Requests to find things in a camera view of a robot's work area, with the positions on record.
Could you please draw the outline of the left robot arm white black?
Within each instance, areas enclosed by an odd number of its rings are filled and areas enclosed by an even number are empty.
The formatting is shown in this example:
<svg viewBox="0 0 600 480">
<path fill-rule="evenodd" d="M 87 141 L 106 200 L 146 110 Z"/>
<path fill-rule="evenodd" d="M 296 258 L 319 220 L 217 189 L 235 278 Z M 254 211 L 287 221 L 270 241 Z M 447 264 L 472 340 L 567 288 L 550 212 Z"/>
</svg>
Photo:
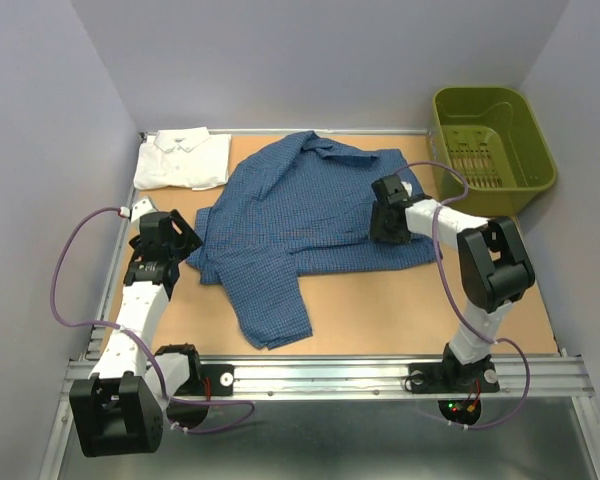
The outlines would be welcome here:
<svg viewBox="0 0 600 480">
<path fill-rule="evenodd" d="M 171 300 L 179 265 L 202 240 L 176 210 L 148 211 L 134 219 L 138 234 L 123 277 L 122 300 L 106 351 L 87 379 L 73 383 L 69 402 L 87 457 L 153 453 L 162 440 L 161 398 L 166 382 L 147 368 L 149 343 Z M 145 381 L 158 377 L 158 391 Z"/>
</svg>

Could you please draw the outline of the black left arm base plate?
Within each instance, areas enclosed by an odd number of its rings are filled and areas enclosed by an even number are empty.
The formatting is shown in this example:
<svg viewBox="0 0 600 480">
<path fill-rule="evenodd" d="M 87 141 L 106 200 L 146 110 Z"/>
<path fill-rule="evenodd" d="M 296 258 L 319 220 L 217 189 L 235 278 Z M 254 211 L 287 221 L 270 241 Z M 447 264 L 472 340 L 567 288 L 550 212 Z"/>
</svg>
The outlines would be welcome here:
<svg viewBox="0 0 600 480">
<path fill-rule="evenodd" d="M 232 364 L 203 364 L 197 379 L 187 380 L 176 396 L 230 397 L 233 395 L 235 367 Z"/>
</svg>

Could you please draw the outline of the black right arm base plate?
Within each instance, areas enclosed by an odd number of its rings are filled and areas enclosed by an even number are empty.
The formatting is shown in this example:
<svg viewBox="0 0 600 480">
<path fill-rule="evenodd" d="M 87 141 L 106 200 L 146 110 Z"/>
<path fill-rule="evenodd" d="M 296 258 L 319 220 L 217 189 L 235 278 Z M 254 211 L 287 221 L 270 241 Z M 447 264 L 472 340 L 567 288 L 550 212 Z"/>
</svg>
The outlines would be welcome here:
<svg viewBox="0 0 600 480">
<path fill-rule="evenodd" d="M 500 391 L 495 366 L 490 360 L 468 365 L 446 361 L 410 363 L 404 387 L 406 391 L 416 395 Z"/>
</svg>

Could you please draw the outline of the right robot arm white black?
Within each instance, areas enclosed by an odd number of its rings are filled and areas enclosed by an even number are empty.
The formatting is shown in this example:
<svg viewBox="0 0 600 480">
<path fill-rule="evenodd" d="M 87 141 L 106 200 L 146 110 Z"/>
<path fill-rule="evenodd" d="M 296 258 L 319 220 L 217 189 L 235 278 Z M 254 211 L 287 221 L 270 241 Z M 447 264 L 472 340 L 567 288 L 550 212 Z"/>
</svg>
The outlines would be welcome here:
<svg viewBox="0 0 600 480">
<path fill-rule="evenodd" d="M 457 211 L 426 194 L 412 194 L 396 174 L 372 184 L 370 237 L 407 244 L 416 234 L 458 254 L 467 304 L 456 312 L 460 327 L 437 363 L 412 363 L 407 389 L 414 394 L 465 393 L 499 389 L 491 349 L 514 303 L 535 283 L 535 272 L 515 222 Z"/>
</svg>

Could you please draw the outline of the blue checkered long sleeve shirt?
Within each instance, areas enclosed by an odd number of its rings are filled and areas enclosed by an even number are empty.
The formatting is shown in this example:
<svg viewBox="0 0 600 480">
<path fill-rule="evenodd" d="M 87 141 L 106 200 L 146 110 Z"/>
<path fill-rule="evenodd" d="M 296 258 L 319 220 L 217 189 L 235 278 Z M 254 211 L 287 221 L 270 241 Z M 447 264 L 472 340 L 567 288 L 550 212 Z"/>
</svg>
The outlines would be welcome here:
<svg viewBox="0 0 600 480">
<path fill-rule="evenodd" d="M 308 338 L 299 277 L 434 262 L 426 236 L 403 245 L 369 238 L 372 184 L 405 163 L 397 149 L 360 150 L 312 131 L 288 135 L 241 161 L 215 204 L 196 212 L 203 244 L 187 263 L 201 283 L 223 286 L 253 347 Z"/>
</svg>

